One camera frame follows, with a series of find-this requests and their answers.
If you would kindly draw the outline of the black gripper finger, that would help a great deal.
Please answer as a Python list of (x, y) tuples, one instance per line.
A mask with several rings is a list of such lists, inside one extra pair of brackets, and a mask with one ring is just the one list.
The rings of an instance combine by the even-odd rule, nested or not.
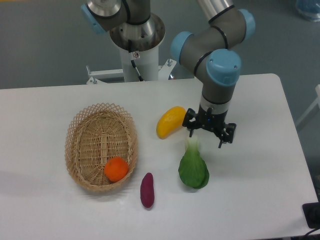
[(198, 114), (192, 108), (187, 109), (182, 126), (188, 129), (189, 137), (193, 136), (194, 130), (199, 129)]
[(236, 123), (224, 123), (222, 125), (221, 132), (218, 136), (220, 142), (218, 148), (220, 149), (223, 144), (232, 144), (234, 140), (234, 135), (236, 132)]

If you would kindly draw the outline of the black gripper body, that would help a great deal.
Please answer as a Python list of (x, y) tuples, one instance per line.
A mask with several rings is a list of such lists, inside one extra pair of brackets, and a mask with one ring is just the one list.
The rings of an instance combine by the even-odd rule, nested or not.
[(226, 115), (227, 111), (220, 114), (213, 114), (212, 112), (208, 113), (199, 106), (196, 117), (196, 126), (215, 134), (222, 134), (225, 130)]

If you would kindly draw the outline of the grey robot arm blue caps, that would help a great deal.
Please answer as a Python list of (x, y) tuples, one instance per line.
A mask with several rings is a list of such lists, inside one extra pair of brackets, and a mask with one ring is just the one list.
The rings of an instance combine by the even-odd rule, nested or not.
[[(198, 111), (188, 109), (182, 125), (190, 132), (204, 129), (221, 144), (232, 143), (236, 124), (225, 118), (239, 79), (242, 62), (232, 48), (256, 29), (253, 15), (231, 0), (200, 0), (208, 29), (175, 36), (173, 59), (202, 82)], [(163, 21), (151, 12), (148, 0), (88, 0), (84, 18), (97, 34), (109, 33), (120, 52), (126, 82), (155, 81), (159, 77), (159, 45), (165, 37)]]

